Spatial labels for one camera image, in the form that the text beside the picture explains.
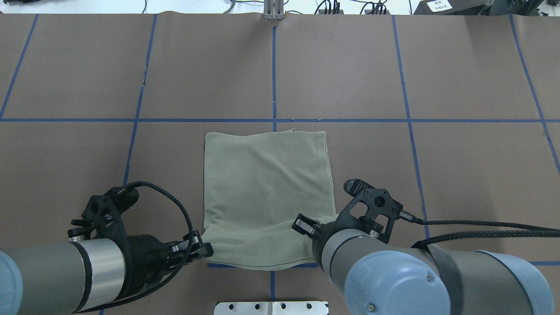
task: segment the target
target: blue tape grid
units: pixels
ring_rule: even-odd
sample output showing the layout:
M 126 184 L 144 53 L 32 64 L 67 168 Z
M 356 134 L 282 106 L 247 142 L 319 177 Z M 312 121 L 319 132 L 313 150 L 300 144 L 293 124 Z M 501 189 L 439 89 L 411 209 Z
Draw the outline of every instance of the blue tape grid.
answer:
M 137 109 L 136 109 L 136 115 L 134 118 L 4 118 L 4 112 L 6 110 L 8 101 L 10 99 L 10 94 L 12 92 L 13 86 L 17 80 L 17 75 L 19 73 L 19 70 L 21 68 L 21 64 L 24 60 L 25 57 L 25 53 L 27 51 L 27 47 L 29 46 L 29 43 L 31 41 L 33 32 L 35 30 L 35 26 L 37 24 L 37 21 L 39 19 L 39 15 L 35 15 L 35 18 L 33 20 L 33 23 L 31 25 L 31 28 L 29 30 L 29 34 L 27 36 L 27 39 L 25 41 L 25 45 L 23 47 L 23 50 L 21 52 L 20 55 L 20 59 L 17 62 L 17 66 L 16 69 L 14 71 L 14 74 L 12 76 L 12 80 L 10 82 L 10 85 L 8 87 L 8 90 L 6 92 L 6 96 L 4 97 L 4 101 L 2 103 L 2 107 L 0 109 L 0 122 L 134 122 L 134 127 L 132 130 L 132 136 L 130 139 L 130 147 L 129 147 L 129 151 L 128 151 L 128 156 L 127 156 L 127 166 L 125 169 L 125 173 L 124 173 L 124 179 L 123 179 L 123 184 L 126 184 L 126 182 L 128 181 L 128 174 L 129 174 L 129 170 L 130 170 L 130 159 L 132 157 L 132 152 L 133 152 L 133 148 L 134 148 L 134 141 L 136 139 L 136 130 L 138 128 L 138 123 L 139 122 L 260 122 L 260 123 L 272 123 L 272 130 L 276 131 L 277 130 L 277 123 L 282 122 L 282 123 L 289 123 L 289 122 L 293 122 L 293 123 L 298 123 L 298 122 L 307 122 L 307 123 L 312 123 L 312 122 L 325 122 L 325 123 L 340 123 L 340 122 L 344 122 L 344 123 L 406 123 L 408 125 L 408 129 L 409 129 L 409 136 L 410 136 L 410 144 L 411 144 L 411 148 L 412 148 L 412 154 L 413 154 L 413 159 L 414 159 L 414 168 L 416 171 L 416 178 L 417 178 L 417 184 L 418 184 L 418 189 L 420 192 L 420 196 L 421 196 L 421 200 L 422 200 L 422 214 L 425 220 L 427 220 L 427 214 L 426 214 L 426 205 L 424 202 L 424 194 L 423 194 L 423 188 L 422 188 L 422 180 L 421 180 L 421 175 L 420 175 L 420 170 L 419 170 L 419 165 L 418 165 L 418 156 L 416 153 L 416 143 L 414 141 L 414 132 L 413 132 L 413 126 L 412 123 L 540 123 L 543 126 L 544 129 L 544 133 L 546 135 L 547 141 L 548 141 L 548 145 L 550 147 L 550 151 L 552 153 L 553 159 L 554 159 L 554 163 L 556 165 L 558 174 L 560 175 L 560 163 L 558 161 L 558 155 L 556 154 L 556 150 L 554 149 L 554 145 L 552 144 L 552 140 L 550 139 L 550 134 L 547 128 L 547 123 L 560 123 L 560 119 L 544 119 L 544 115 L 542 112 L 542 109 L 540 107 L 540 103 L 539 100 L 536 96 L 536 92 L 533 86 L 533 82 L 531 80 L 531 77 L 529 75 L 529 71 L 527 69 L 526 63 L 525 63 L 525 58 L 523 56 L 523 53 L 521 51 L 521 46 L 519 44 L 519 39 L 517 37 L 517 31 L 515 28 L 515 23 L 514 23 L 514 19 L 512 15 L 509 15 L 510 18 L 510 24 L 511 24 L 511 29 L 512 29 L 512 33 L 514 36 L 514 40 L 515 40 L 515 45 L 517 48 L 517 52 L 519 54 L 519 58 L 520 58 L 520 62 L 521 65 L 523 67 L 523 70 L 525 72 L 525 76 L 527 78 L 528 84 L 529 84 L 529 88 L 531 91 L 531 94 L 533 96 L 533 100 L 535 102 L 535 106 L 537 109 L 537 112 L 539 114 L 539 119 L 414 119 L 410 116 L 410 108 L 409 108 L 409 103 L 408 103 L 408 94 L 407 94 L 407 88 L 406 88 L 406 84 L 405 84 L 405 79 L 404 79 L 404 71 L 403 71 L 403 62 L 402 62 L 402 57 L 401 57 L 401 53 L 400 53 L 400 46 L 399 46 L 399 38 L 398 38 L 398 30 L 397 30 L 397 26 L 396 26 L 396 19 L 395 16 L 391 16 L 392 18 L 392 22 L 393 22 L 393 31 L 394 31 L 394 37 L 395 37 L 395 48 L 396 48 L 396 54 L 397 54 L 397 60 L 398 60 L 398 64 L 399 64 L 399 72 L 400 72 L 400 79 L 401 79 L 401 83 L 402 83 L 402 89 L 403 89 L 403 99 L 404 99 L 404 105 L 405 105 L 405 110 L 406 110 L 406 114 L 407 114 L 407 118 L 406 119 L 278 119 L 277 118 L 277 101 L 276 101 L 276 26 L 273 27 L 272 30 L 272 119 L 213 119 L 213 118 L 208 118 L 208 119 L 197 119 L 197 118 L 140 118 L 140 110 L 142 107 L 142 98 L 143 98 L 143 94 L 144 94 L 144 89 L 146 86 L 146 78 L 148 75 L 148 65 L 150 62 L 150 55 L 151 55 L 151 49 L 152 49 L 152 44 L 153 44 L 153 38 L 154 38 L 154 34 L 155 34 L 155 29 L 156 29 L 156 22 L 157 22 L 157 15 L 153 16 L 153 22 L 152 22 L 152 29 L 151 29 L 151 34 L 150 34 L 150 43 L 148 45 L 148 51 L 147 51 L 147 55 L 146 55 L 146 67 L 144 69 L 144 76 L 143 76 L 143 80 L 142 80 L 142 86 L 140 88 L 140 93 L 138 96 L 138 105 L 137 105 Z M 428 229 L 427 226 L 424 227 L 425 230 L 425 234 L 426 237 L 430 237 L 430 231 Z M 560 266 L 560 261 L 533 261 L 531 262 L 534 266 Z M 215 263 L 209 263 L 208 264 L 209 268 L 234 268 L 232 266 L 228 266 L 228 265 L 221 265 L 221 264 L 215 264 Z M 299 267 L 299 268 L 313 268 L 313 267 L 318 267 L 317 264 L 315 263 L 308 263 L 308 264 L 302 264 L 302 265 L 298 265 L 295 267 Z M 274 271 L 270 272 L 270 298 L 271 300 L 275 300 L 276 299 L 276 274 Z

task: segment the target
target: green towel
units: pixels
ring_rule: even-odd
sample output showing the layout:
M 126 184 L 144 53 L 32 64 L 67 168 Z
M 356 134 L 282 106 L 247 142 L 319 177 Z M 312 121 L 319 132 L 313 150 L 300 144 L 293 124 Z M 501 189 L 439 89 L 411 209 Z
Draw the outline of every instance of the green towel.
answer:
M 335 219 L 324 131 L 206 134 L 203 239 L 210 262 L 281 270 L 313 262 L 311 240 L 291 229 L 298 213 Z

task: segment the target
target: cable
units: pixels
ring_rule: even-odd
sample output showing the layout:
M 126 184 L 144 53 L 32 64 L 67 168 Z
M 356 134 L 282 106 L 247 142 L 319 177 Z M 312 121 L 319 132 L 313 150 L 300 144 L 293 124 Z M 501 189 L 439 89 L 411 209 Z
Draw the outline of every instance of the cable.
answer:
M 471 220 L 438 220 L 438 221 L 424 221 L 421 220 L 421 225 L 447 225 L 447 224 L 461 224 L 461 225 L 481 225 L 481 226 L 502 226 L 504 228 L 525 229 L 525 230 L 542 230 L 542 231 L 555 231 L 556 229 L 544 228 L 542 226 L 510 223 L 510 222 L 494 222 L 494 221 L 471 221 Z
M 259 0 L 244 0 L 244 1 L 236 1 L 237 3 L 248 3 L 248 2 L 258 2 L 258 3 L 264 3 L 264 1 L 259 1 Z M 286 2 L 284 2 L 284 5 L 288 4 L 288 2 L 290 2 L 290 0 L 286 0 Z
M 317 14 L 317 12 L 319 12 L 319 8 L 323 5 L 323 3 L 325 3 L 325 10 L 326 10 L 326 3 L 329 2 L 329 6 L 330 6 L 330 0 L 323 0 L 321 1 L 321 3 L 319 3 L 319 5 L 317 6 L 317 9 L 315 10 L 315 13 L 313 14 Z
M 371 4 L 371 10 L 372 10 L 372 11 L 374 10 L 374 8 L 375 8 L 375 3 L 371 2 L 371 1 L 368 1 L 368 2 L 366 2 L 366 4 L 363 5 L 362 9 L 360 10 L 360 14 L 363 13 L 363 9 L 365 9 L 365 8 L 366 8 L 366 5 L 368 5 L 368 4 Z
M 372 15 L 382 15 L 383 14 L 383 8 L 385 8 L 385 10 L 387 10 L 387 7 L 385 7 L 385 2 L 377 2 L 377 5 L 375 6 L 375 8 L 373 10 L 371 10 L 370 13 L 368 14 L 372 14 Z
M 171 200 L 174 204 L 176 204 L 177 207 L 179 207 L 179 209 L 183 213 L 183 216 L 185 217 L 186 226 L 189 230 L 189 234 L 193 235 L 193 224 L 190 221 L 189 214 L 187 213 L 185 207 L 183 206 L 183 204 L 177 198 L 175 198 L 175 196 L 173 196 L 172 194 L 167 192 L 165 189 L 159 187 L 158 185 L 155 185 L 155 184 L 152 184 L 152 183 L 149 183 L 149 182 L 141 182 L 141 181 L 126 184 L 124 186 L 124 188 L 126 189 L 127 192 L 129 192 L 129 191 L 131 191 L 135 188 L 141 187 L 141 186 L 152 188 L 153 190 L 155 190 L 158 193 L 160 193 L 160 194 L 164 195 L 165 197 L 169 198 L 169 200 Z M 124 304 L 130 303 L 130 302 L 136 301 L 138 299 L 141 299 L 143 297 L 146 297 L 146 296 L 154 293 L 155 291 L 158 291 L 161 287 L 163 287 L 169 281 L 171 281 L 171 279 L 173 279 L 177 275 L 177 273 L 181 270 L 181 268 L 183 268 L 183 265 L 185 265 L 186 260 L 189 258 L 190 249 L 191 249 L 192 245 L 193 245 L 193 239 L 190 238 L 189 243 L 188 243 L 188 245 L 186 247 L 186 250 L 185 250 L 185 256 L 183 257 L 183 259 L 181 259 L 181 261 L 179 262 L 179 264 L 177 265 L 175 270 L 167 278 L 165 278 L 164 281 L 160 282 L 158 285 L 154 286 L 150 290 L 147 290 L 143 293 L 140 293 L 138 295 L 135 295 L 133 297 L 126 298 L 126 299 L 123 299 L 123 300 L 120 300 L 120 301 L 111 302 L 111 303 L 103 304 L 103 305 L 93 307 L 93 308 L 90 308 L 90 309 L 86 309 L 84 311 L 80 311 L 79 313 L 99 311 L 99 310 L 102 310 L 102 309 L 107 309 L 107 308 L 112 308 L 112 307 L 124 305 Z
M 449 233 L 444 235 L 439 235 L 436 237 L 430 237 L 425 240 L 419 240 L 412 248 L 425 248 L 427 245 L 435 244 L 439 242 L 445 242 L 447 240 L 454 239 L 464 239 L 464 238 L 503 238 L 503 237 L 560 237 L 560 230 L 531 230 L 531 231 L 519 231 L 519 230 L 508 230 L 508 231 L 467 231 L 467 232 L 457 232 Z
M 542 226 L 520 224 L 520 223 L 510 223 L 510 222 L 496 222 L 496 221 L 473 221 L 473 220 L 434 220 L 434 221 L 424 221 L 410 212 L 401 211 L 399 217 L 405 221 L 416 223 L 419 225 L 480 225 L 480 226 L 501 226 L 504 228 L 514 228 L 514 229 L 524 229 L 524 230 L 544 230 L 544 231 L 555 231 L 557 229 L 545 228 Z
M 223 13 L 223 14 L 228 14 L 228 13 L 230 13 L 230 12 L 231 12 L 231 10 L 233 10 L 233 9 L 234 9 L 234 7 L 235 7 L 235 2 L 236 2 L 235 0 L 231 0 L 230 8 L 229 8 L 229 9 L 227 9 L 226 11 L 224 11 L 224 13 Z

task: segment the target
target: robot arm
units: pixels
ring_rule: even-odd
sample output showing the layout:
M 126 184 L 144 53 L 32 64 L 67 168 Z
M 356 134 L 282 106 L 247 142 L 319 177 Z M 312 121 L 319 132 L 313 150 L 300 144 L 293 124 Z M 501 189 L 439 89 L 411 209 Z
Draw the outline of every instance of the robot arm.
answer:
M 126 235 L 120 216 L 136 203 L 140 186 L 168 196 L 183 211 L 189 227 L 183 241 Z M 68 231 L 69 243 L 0 251 L 2 315 L 71 314 L 125 304 L 165 285 L 183 265 L 213 255 L 210 243 L 192 229 L 182 204 L 146 182 L 92 196 L 82 219 L 72 224 L 79 227 Z
M 413 222 L 388 191 L 352 179 L 354 199 L 335 222 L 300 214 L 292 228 L 313 241 L 315 259 L 353 315 L 552 315 L 554 299 L 543 275 L 521 258 L 487 251 L 445 251 L 387 245 L 397 219 Z M 367 205 L 360 218 L 350 214 Z M 388 217 L 387 227 L 375 222 Z

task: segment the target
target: black braided cable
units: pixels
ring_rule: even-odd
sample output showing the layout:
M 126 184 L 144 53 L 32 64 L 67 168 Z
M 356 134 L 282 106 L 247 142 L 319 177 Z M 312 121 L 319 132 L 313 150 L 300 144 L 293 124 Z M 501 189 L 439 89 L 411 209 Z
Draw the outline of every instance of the black braided cable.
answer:
M 508 231 L 465 231 L 439 235 L 420 240 L 412 248 L 425 248 L 427 245 L 447 240 L 464 238 L 504 238 L 504 237 L 560 237 L 560 230 L 508 230 Z
M 494 222 L 494 221 L 472 221 L 472 220 L 434 220 L 434 221 L 421 220 L 421 222 L 419 224 L 422 224 L 422 225 L 461 224 L 461 225 L 480 225 L 480 226 L 502 226 L 504 228 L 514 228 L 514 229 L 524 229 L 524 230 L 549 230 L 549 231 L 556 230 L 556 229 L 551 229 L 551 228 L 544 228 L 542 226 L 520 224 L 520 223 Z
M 129 183 L 129 184 L 125 185 L 124 187 L 128 191 L 131 191 L 131 190 L 133 190 L 135 188 L 138 188 L 138 187 L 141 187 L 141 186 L 152 188 L 153 190 L 155 190 L 155 191 L 159 192 L 160 194 L 164 195 L 165 197 L 169 198 L 174 204 L 176 204 L 177 207 L 179 207 L 179 209 L 181 209 L 181 212 L 183 213 L 183 216 L 185 217 L 185 221 L 186 221 L 186 225 L 187 225 L 188 230 L 189 230 L 189 234 L 192 235 L 193 224 L 190 221 L 189 214 L 187 213 L 183 204 L 177 198 L 175 198 L 175 196 L 173 196 L 172 194 L 167 192 L 165 189 L 159 187 L 158 185 L 155 185 L 155 184 L 152 184 L 152 183 L 149 183 L 149 182 L 137 181 L 137 182 Z M 119 301 L 116 301 L 116 302 L 103 304 L 103 305 L 93 307 L 93 308 L 90 308 L 90 309 L 86 309 L 84 311 L 80 311 L 79 313 L 94 312 L 94 311 L 100 311 L 102 309 L 121 306 L 121 305 L 124 305 L 124 304 L 128 304 L 130 302 L 139 300 L 143 297 L 146 297 L 146 296 L 154 293 L 155 291 L 158 291 L 160 288 L 162 288 L 164 285 L 166 285 L 169 281 L 171 281 L 171 279 L 173 279 L 177 275 L 177 273 L 181 270 L 181 268 L 183 268 L 183 265 L 185 265 L 186 260 L 189 258 L 190 248 L 191 248 L 192 244 L 193 244 L 193 239 L 190 238 L 189 243 L 188 243 L 187 248 L 186 248 L 186 251 L 185 251 L 185 256 L 183 257 L 183 259 L 181 259 L 179 264 L 175 267 L 175 270 L 167 278 L 165 278 L 162 282 L 160 282 L 159 284 L 157 284 L 153 288 L 151 288 L 151 289 L 149 289 L 145 292 L 142 292 L 138 295 L 135 295 L 133 297 L 122 299 L 122 300 L 119 300 Z

